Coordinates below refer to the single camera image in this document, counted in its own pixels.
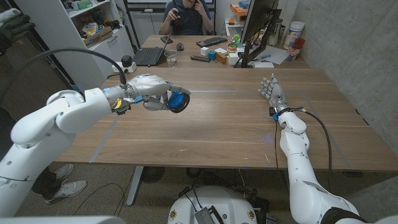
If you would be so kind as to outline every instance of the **computer monitor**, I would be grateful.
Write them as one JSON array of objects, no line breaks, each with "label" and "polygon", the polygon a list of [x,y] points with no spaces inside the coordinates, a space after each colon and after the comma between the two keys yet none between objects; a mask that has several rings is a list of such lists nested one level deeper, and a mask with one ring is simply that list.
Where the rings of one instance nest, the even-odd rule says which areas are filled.
[{"label": "computer monitor", "polygon": [[[251,60],[266,49],[267,40],[274,31],[276,21],[280,16],[281,10],[276,9],[278,2],[279,0],[251,0],[241,37],[241,44],[246,44],[242,57],[242,68],[246,68]],[[261,39],[260,46],[249,54],[254,35],[266,26],[267,30]]]}]

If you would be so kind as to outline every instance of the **black shirt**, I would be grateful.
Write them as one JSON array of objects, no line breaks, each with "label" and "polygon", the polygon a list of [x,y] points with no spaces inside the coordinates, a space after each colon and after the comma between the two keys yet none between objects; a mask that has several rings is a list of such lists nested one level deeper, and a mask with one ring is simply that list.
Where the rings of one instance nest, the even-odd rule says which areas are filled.
[{"label": "black shirt", "polygon": [[[203,8],[206,11],[207,17],[210,19],[209,9],[204,0],[201,1]],[[177,23],[172,21],[173,35],[203,35],[203,19],[198,11],[195,10],[195,5],[192,8],[185,7],[182,0],[175,0],[175,5],[178,10],[178,15],[181,17],[177,19]],[[170,1],[164,11],[163,22],[167,18],[167,14],[174,8],[173,1]]]}]

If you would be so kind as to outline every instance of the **wooden table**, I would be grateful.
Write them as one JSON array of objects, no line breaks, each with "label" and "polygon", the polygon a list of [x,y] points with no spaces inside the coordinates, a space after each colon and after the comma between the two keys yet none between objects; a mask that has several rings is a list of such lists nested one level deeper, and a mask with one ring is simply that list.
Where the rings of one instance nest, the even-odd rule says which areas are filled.
[{"label": "wooden table", "polygon": [[[289,106],[304,106],[328,128],[333,170],[398,170],[398,158],[320,70],[139,67],[127,78],[143,73],[191,90],[188,107],[174,114],[134,105],[122,116],[107,116],[79,134],[58,161],[274,168],[275,121],[268,116],[268,101],[256,91],[262,78],[274,73]],[[114,77],[104,86],[117,84]],[[327,169],[328,148],[322,127],[307,114],[297,115],[307,124],[313,168]],[[286,168],[287,159],[279,147],[280,131],[278,125],[277,157],[279,167]]]},{"label": "wooden table", "polygon": [[[142,47],[163,47],[164,43],[161,41],[162,35],[150,35],[148,39],[144,42]],[[178,68],[231,68],[232,65],[229,65],[228,63],[222,64],[219,62],[211,61],[211,62],[201,62],[197,60],[191,60],[190,57],[191,55],[198,55],[200,56],[200,47],[197,46],[196,42],[209,39],[212,37],[216,36],[170,36],[170,38],[173,40],[173,43],[167,44],[166,45],[166,50],[176,50],[177,49],[177,44],[182,43],[184,45],[184,50],[178,51],[177,53],[177,67]],[[228,48],[228,42],[224,42],[218,45],[213,45],[210,46],[210,50],[214,50],[217,48],[222,48],[222,49],[227,49]],[[302,57],[297,57],[296,60],[293,62],[289,62],[285,60],[282,62],[280,65],[274,63],[275,68],[310,68],[304,61]],[[159,61],[158,66],[156,67],[162,67],[162,68],[167,68],[167,62],[164,57],[161,58]]]}]

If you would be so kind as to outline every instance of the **sneaker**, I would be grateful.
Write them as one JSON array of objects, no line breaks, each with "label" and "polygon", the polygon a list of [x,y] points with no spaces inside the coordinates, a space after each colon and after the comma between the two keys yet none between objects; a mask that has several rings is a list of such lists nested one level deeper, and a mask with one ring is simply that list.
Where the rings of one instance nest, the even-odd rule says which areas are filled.
[{"label": "sneaker", "polygon": [[57,175],[57,181],[61,182],[65,180],[69,174],[73,170],[73,165],[72,164],[67,164],[55,171],[55,174]]},{"label": "sneaker", "polygon": [[64,198],[73,197],[78,193],[80,193],[82,190],[84,190],[86,186],[87,186],[86,180],[79,180],[67,184],[63,183],[60,189],[57,191],[57,193],[55,193],[55,195],[51,199],[45,200],[45,203],[51,205],[61,201]]}]

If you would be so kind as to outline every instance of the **computer mouse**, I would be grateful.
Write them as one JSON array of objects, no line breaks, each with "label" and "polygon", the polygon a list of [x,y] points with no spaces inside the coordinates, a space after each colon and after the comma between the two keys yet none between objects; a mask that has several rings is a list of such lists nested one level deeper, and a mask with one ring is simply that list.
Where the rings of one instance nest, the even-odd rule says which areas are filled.
[{"label": "computer mouse", "polygon": [[177,50],[183,50],[184,49],[184,45],[181,43],[177,44]]}]

